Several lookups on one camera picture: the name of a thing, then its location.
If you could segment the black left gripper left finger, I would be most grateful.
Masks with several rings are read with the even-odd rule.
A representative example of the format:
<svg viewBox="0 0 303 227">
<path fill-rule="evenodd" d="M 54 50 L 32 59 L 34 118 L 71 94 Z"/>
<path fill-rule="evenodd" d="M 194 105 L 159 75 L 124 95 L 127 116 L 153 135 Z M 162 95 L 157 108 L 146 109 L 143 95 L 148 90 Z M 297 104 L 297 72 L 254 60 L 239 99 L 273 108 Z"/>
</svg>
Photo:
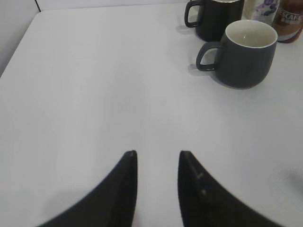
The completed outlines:
<svg viewBox="0 0 303 227">
<path fill-rule="evenodd" d="M 138 188 L 135 150 L 123 154 L 116 166 L 83 199 L 43 223 L 44 227 L 130 227 Z"/>
</svg>

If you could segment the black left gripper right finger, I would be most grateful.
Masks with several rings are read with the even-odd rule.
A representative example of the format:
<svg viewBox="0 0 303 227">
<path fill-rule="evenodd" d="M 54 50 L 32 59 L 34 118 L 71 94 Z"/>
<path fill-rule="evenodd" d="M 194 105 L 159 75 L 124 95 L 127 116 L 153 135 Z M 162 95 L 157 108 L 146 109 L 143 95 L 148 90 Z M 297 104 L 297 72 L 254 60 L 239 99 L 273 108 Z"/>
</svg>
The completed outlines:
<svg viewBox="0 0 303 227">
<path fill-rule="evenodd" d="M 185 227 L 277 227 L 224 189 L 190 151 L 178 161 L 178 200 Z"/>
</svg>

